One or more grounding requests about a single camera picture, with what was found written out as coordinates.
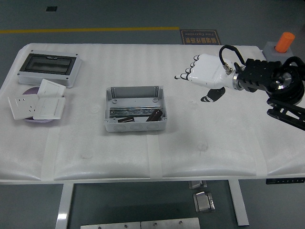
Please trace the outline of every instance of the gray box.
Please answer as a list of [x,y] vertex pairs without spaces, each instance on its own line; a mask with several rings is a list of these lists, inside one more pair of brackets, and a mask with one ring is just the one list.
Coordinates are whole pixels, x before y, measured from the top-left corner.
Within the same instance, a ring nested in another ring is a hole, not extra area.
[[[155,110],[158,121],[146,120]],[[167,114],[162,86],[110,87],[106,90],[105,126],[108,132],[164,130]]]
[[17,75],[21,84],[40,85],[46,79],[71,88],[80,66],[77,53],[31,50]]

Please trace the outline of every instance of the white foam sheet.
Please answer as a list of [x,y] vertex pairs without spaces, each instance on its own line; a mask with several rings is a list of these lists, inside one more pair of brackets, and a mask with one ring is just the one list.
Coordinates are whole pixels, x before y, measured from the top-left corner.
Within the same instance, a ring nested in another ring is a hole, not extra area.
[[[305,174],[304,132],[266,114],[271,107],[265,92],[226,89],[217,102],[202,103],[208,89],[174,79],[195,55],[218,55],[220,47],[25,46],[0,90],[0,179],[221,179]],[[237,48],[245,59],[264,59],[255,46]],[[82,59],[74,86],[65,92],[61,120],[38,124],[13,119],[7,97],[31,88],[19,84],[17,77],[31,50],[78,53]],[[238,62],[232,51],[225,50],[224,57]],[[108,133],[103,124],[106,88],[152,85],[164,86],[166,129]],[[54,128],[58,134],[50,136]]]

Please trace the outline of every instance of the sign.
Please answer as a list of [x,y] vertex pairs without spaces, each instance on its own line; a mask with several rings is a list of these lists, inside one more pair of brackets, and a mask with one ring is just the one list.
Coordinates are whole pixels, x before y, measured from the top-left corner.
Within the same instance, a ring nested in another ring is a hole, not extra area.
[[216,30],[180,30],[183,44],[221,45]]

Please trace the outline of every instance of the white table leg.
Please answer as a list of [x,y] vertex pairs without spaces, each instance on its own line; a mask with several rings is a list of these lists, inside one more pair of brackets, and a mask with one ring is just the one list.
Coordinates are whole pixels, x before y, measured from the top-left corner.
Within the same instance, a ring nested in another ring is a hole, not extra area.
[[239,181],[229,180],[232,200],[234,204],[237,223],[239,226],[249,226],[246,208],[244,206],[244,199],[242,191],[240,190]]
[[69,218],[71,199],[74,184],[64,184],[61,193],[61,203],[59,204],[58,216],[55,229],[66,229]]

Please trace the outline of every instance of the orange cylinder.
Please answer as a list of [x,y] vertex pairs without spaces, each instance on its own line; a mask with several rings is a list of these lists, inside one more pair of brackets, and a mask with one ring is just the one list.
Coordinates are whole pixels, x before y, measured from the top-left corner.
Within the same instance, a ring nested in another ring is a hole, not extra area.
[[275,46],[275,50],[280,53],[285,53],[291,43],[294,41],[295,36],[290,32],[284,32],[278,41],[277,45]]

